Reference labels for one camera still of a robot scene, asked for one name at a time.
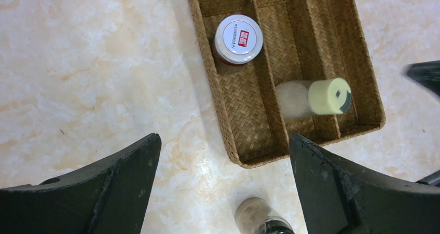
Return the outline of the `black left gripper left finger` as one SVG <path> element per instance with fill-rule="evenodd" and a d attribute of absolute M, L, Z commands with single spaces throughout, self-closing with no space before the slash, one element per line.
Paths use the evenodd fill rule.
<path fill-rule="evenodd" d="M 160 151 L 151 133 L 38 185 L 1 189 L 1 233 L 140 233 Z"/>

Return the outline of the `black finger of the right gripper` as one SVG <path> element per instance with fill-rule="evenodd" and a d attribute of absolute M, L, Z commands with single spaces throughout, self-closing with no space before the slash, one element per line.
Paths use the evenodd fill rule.
<path fill-rule="evenodd" d="M 439 60 L 410 64 L 405 75 L 439 97 Z"/>

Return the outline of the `white lid brown sauce jar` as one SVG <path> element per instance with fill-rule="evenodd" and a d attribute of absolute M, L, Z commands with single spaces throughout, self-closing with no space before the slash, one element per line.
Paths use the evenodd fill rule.
<path fill-rule="evenodd" d="M 237 69 L 250 63 L 263 48 L 264 37 L 252 18 L 235 14 L 218 25 L 213 38 L 213 54 L 217 67 Z"/>

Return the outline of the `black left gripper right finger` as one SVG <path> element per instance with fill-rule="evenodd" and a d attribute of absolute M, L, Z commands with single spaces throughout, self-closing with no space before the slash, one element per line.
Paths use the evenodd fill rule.
<path fill-rule="evenodd" d="M 309 233 L 439 233 L 439 172 L 394 178 L 290 136 L 295 183 Z"/>

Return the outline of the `yellow cap clear bottle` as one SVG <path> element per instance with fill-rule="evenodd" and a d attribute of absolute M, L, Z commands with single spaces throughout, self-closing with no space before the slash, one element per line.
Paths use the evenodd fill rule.
<path fill-rule="evenodd" d="M 343 78 L 292 80 L 276 86 L 281 114 L 287 119 L 341 115 L 352 103 L 352 91 Z"/>

